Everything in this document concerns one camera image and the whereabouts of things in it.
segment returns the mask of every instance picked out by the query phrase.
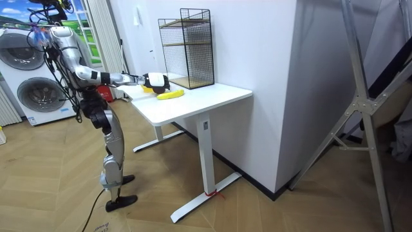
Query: dryer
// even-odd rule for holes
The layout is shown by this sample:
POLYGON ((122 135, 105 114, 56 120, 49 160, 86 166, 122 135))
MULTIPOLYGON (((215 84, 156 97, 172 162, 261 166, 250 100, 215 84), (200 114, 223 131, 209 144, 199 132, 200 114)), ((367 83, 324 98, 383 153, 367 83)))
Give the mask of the dryer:
POLYGON ((0 72, 32 126, 75 115, 70 101, 44 63, 29 31, 7 29, 0 36, 0 72))

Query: desk leg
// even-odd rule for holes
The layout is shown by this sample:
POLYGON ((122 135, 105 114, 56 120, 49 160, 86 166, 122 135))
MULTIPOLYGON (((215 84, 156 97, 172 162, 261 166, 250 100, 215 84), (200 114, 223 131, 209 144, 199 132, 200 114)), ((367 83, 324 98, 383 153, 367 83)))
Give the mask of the desk leg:
POLYGON ((170 139, 170 138, 173 138, 177 135, 180 135, 181 133, 184 133, 184 131, 178 130, 178 131, 173 132, 169 135, 163 136, 162 127, 161 126, 155 126, 154 127, 154 133, 156 134, 156 139, 155 140, 133 148, 133 152, 138 152, 138 151, 141 151, 141 150, 143 150, 145 148, 148 148, 150 146, 156 145, 156 144, 158 144, 159 142, 162 142, 165 139, 170 139))
POLYGON ((197 115, 196 126, 199 138, 203 187, 205 188, 205 193, 211 194, 214 190, 216 190, 216 186, 214 183, 211 120, 209 119, 209 113, 207 111, 197 115))
POLYGON ((212 154, 212 137, 211 137, 211 122, 209 113, 204 112, 196 116, 196 125, 199 138, 199 151, 201 174, 203 176, 203 187, 205 192, 197 196, 195 199, 176 210, 170 218, 174 223, 179 221, 186 214, 196 209, 198 206, 209 200, 216 194, 216 191, 221 191, 223 188, 241 177, 239 173, 233 173, 224 180, 215 185, 214 183, 214 168, 212 154))

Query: wooden floor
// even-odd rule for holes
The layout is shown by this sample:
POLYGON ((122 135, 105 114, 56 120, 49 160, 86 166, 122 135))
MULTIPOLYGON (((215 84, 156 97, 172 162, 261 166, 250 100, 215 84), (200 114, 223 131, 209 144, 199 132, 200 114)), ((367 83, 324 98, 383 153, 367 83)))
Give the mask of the wooden floor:
MULTIPOLYGON (((368 154, 332 148, 293 192, 275 202, 244 179, 173 224, 170 214, 203 191, 198 147, 180 135, 140 153, 132 148, 155 138, 152 127, 126 102, 112 104, 126 138, 125 173, 136 180, 122 194, 138 202, 106 213, 109 194, 97 202, 86 231, 339 232, 382 231, 368 154)), ((165 126, 164 133, 175 131, 165 126)), ((6 126, 0 146, 0 232, 81 231, 102 186, 105 156, 99 130, 90 121, 66 119, 38 127, 6 126)), ((232 170, 214 159, 216 181, 232 170)), ((384 155, 396 231, 412 231, 410 164, 384 155)))

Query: desk foot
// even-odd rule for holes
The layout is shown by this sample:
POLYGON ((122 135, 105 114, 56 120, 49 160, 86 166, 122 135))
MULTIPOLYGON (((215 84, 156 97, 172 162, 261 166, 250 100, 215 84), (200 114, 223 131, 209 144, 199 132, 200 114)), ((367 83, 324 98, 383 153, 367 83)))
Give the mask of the desk foot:
MULTIPOLYGON (((216 185, 216 190, 221 191, 222 189, 226 188, 229 184, 232 184, 235 180, 239 179, 242 175, 239 173, 235 172, 232 173, 230 176, 226 177, 224 180, 219 182, 216 185)), ((182 219, 186 214, 190 213, 192 210, 196 209, 198 206, 209 200, 213 196, 206 196, 205 193, 202 193, 201 195, 197 196, 195 199, 191 200, 188 202, 186 205, 182 206, 180 209, 176 210, 170 218, 172 219, 173 223, 176 223, 180 219, 182 219)))
POLYGON ((155 140, 153 140, 153 141, 151 141, 151 142, 148 142, 148 143, 145 143, 145 144, 143 144, 143 145, 137 146, 137 147, 133 148, 133 152, 138 152, 138 151, 140 151, 140 150, 143 150, 143 149, 145 149, 145 148, 148 148, 148 147, 150 147, 150 146, 153 146, 153 145, 155 145, 155 144, 158 144, 159 142, 162 142, 162 141, 164 141, 164 140, 166 140, 166 139, 170 139, 170 138, 173 138, 173 137, 175 137, 175 136, 177 136, 177 135, 180 135, 181 133, 185 133, 185 132, 182 131, 182 130, 178 130, 178 131, 176 131, 176 132, 173 132, 173 133, 171 133, 171 134, 169 134, 169 135, 164 136, 162 140, 155 139, 155 140))

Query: tripod stand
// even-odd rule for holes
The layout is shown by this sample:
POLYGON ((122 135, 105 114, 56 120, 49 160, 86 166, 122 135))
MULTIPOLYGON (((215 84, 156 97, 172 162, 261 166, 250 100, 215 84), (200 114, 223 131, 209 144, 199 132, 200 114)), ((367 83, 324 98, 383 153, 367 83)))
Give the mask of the tripod stand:
MULTIPOLYGON (((382 214, 382 219, 384 223, 385 232, 393 231, 393 224, 391 218, 391 212, 389 210, 388 197, 386 195, 386 190, 384 186, 384 179, 382 174, 382 167, 380 163, 379 154, 377 151, 377 139, 375 127, 373 124, 373 114, 385 103, 388 97, 395 92, 407 79, 412 75, 412 63, 408 59, 407 63, 403 66, 403 69, 396 75, 394 80, 386 87, 386 89, 376 98, 372 99, 368 94, 368 86, 366 84, 364 65, 361 55, 361 49, 359 46, 359 40, 357 37, 355 22, 353 16, 353 8, 350 0, 341 0, 342 3, 342 14, 344 18, 344 24, 346 28, 346 35, 348 37, 348 45, 350 49, 350 57, 352 62, 352 68, 355 76, 356 84, 356 94, 350 105, 347 107, 346 111, 343 113, 342 117, 338 120, 336 125, 332 128, 326 138, 322 141, 321 145, 317 148, 310 160, 305 164, 304 168, 298 173, 296 178, 292 181, 289 186, 290 190, 293 190, 297 183, 301 180, 303 175, 312 167, 315 161, 319 158, 321 153, 328 147, 331 141, 336 140, 340 145, 342 150, 358 150, 358 151, 368 151, 371 157, 371 163, 373 168, 373 175, 375 178, 380 210, 382 214), (351 148, 348 147, 337 134, 346 124, 348 119, 356 112, 361 112, 362 119, 364 122, 364 129, 366 132, 366 139, 368 141, 367 148, 351 148)), ((403 6, 402 12, 404 19, 408 16, 406 13, 406 6, 403 6)), ((405 28, 409 26, 409 19, 406 21, 405 28)))

